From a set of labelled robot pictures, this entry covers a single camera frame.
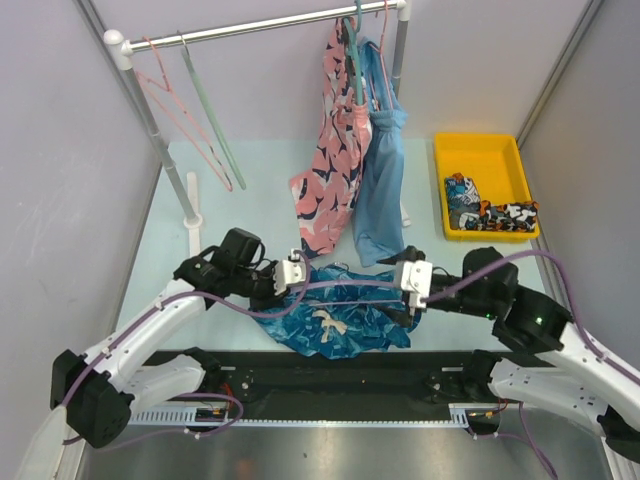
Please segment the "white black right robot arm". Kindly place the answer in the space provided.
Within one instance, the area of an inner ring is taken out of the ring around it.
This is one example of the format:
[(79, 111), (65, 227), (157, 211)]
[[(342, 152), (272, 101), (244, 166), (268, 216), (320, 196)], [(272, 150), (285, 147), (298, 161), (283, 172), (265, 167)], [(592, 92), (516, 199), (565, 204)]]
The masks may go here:
[(511, 352), (544, 361), (574, 378), (544, 378), (503, 355), (475, 350), (462, 369), (436, 373), (427, 382), (435, 403), (515, 400), (562, 416), (595, 435), (618, 455), (639, 460), (639, 373), (599, 345), (574, 306), (564, 307), (520, 284), (514, 260), (493, 247), (469, 251), (459, 277), (437, 274), (413, 246), (385, 264), (406, 305), (392, 317), (406, 326), (426, 309), (484, 318)]

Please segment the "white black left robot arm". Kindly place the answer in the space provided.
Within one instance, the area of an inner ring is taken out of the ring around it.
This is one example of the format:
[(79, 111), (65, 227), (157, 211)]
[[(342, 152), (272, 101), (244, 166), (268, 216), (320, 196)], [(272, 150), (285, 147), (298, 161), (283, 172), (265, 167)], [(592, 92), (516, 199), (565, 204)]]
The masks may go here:
[(261, 239), (240, 228), (184, 260), (147, 309), (81, 354), (65, 350), (54, 360), (50, 407), (94, 448), (114, 441), (130, 418), (173, 397), (207, 400), (221, 387), (218, 364), (191, 349), (163, 365), (144, 363), (188, 321), (237, 295), (254, 308), (272, 309), (307, 277), (299, 251), (265, 262)]

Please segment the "purple plastic hanger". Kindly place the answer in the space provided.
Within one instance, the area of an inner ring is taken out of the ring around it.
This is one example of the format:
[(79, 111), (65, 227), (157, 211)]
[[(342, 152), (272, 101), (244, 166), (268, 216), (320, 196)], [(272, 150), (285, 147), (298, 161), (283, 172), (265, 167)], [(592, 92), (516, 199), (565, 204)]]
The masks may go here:
[(312, 303), (402, 300), (400, 290), (393, 287), (394, 272), (375, 274), (349, 270), (343, 264), (330, 264), (311, 271), (311, 283), (304, 300)]

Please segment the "blue leaf print shorts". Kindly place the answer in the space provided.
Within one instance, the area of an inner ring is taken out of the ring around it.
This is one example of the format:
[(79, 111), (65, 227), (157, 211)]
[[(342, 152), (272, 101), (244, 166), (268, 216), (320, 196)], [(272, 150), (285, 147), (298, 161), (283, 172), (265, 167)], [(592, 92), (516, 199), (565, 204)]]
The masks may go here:
[(404, 307), (402, 300), (312, 303), (303, 299), (284, 316), (255, 321), (273, 340), (306, 357), (319, 354), (339, 360), (372, 350), (410, 347), (411, 332), (376, 310), (380, 304)]

